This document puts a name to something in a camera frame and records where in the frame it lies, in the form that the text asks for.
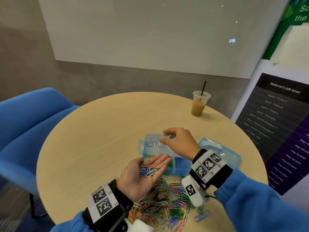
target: person's right hand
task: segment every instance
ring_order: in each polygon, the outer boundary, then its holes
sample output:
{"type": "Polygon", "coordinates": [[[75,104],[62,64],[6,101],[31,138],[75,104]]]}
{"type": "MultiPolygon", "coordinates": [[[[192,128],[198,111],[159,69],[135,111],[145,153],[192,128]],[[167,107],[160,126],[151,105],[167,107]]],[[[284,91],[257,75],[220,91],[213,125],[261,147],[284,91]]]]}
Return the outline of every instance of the person's right hand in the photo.
{"type": "Polygon", "coordinates": [[[176,141],[160,138],[160,142],[168,145],[173,152],[189,160],[193,160],[197,153],[201,150],[199,145],[192,137],[189,130],[182,127],[169,128],[163,130],[164,136],[170,136],[170,139],[176,137],[176,141]]]}

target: chair leg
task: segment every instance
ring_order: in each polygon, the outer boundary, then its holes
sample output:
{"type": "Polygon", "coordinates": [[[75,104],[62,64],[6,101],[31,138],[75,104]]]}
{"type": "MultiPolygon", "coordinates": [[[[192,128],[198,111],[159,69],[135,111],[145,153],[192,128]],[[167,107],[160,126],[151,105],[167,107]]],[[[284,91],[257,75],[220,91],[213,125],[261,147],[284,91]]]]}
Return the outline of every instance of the chair leg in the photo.
{"type": "Polygon", "coordinates": [[[30,194],[30,209],[31,209],[32,219],[38,219],[38,218],[41,218],[42,216],[47,215],[47,213],[43,213],[42,215],[39,215],[39,216],[36,215],[35,208],[34,208],[34,196],[33,196],[33,194],[30,194]]]}

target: container handle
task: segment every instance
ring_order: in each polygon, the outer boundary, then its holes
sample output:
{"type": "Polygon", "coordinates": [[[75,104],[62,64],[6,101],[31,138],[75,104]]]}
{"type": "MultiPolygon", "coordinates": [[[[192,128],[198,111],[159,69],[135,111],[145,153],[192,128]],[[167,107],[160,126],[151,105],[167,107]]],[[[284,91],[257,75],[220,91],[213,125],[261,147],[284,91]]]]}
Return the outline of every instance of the container handle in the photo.
{"type": "Polygon", "coordinates": [[[144,144],[144,140],[139,140],[138,141],[138,146],[137,146],[137,151],[138,153],[142,156],[143,155],[143,151],[141,149],[141,145],[144,144]]]}

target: green banner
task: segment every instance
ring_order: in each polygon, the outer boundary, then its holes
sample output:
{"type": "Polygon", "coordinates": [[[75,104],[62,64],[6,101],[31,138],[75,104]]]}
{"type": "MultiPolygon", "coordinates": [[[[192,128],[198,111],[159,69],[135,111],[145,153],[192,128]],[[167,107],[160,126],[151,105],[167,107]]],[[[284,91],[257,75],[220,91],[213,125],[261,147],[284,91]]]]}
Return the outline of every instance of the green banner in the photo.
{"type": "Polygon", "coordinates": [[[291,25],[309,22],[309,0],[291,0],[262,59],[270,60],[282,36],[291,25]]]}

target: black straw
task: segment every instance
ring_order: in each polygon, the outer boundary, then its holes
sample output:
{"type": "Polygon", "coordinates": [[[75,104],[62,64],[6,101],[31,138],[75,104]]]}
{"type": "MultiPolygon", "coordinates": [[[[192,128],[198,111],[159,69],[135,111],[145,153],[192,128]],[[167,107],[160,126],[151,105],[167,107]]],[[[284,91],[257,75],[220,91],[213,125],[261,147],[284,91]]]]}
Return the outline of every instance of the black straw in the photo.
{"type": "Polygon", "coordinates": [[[207,81],[205,81],[205,83],[204,83],[204,86],[203,86],[203,89],[202,89],[202,93],[201,93],[201,97],[203,96],[203,92],[204,92],[204,89],[205,89],[206,82],[207,81]]]}

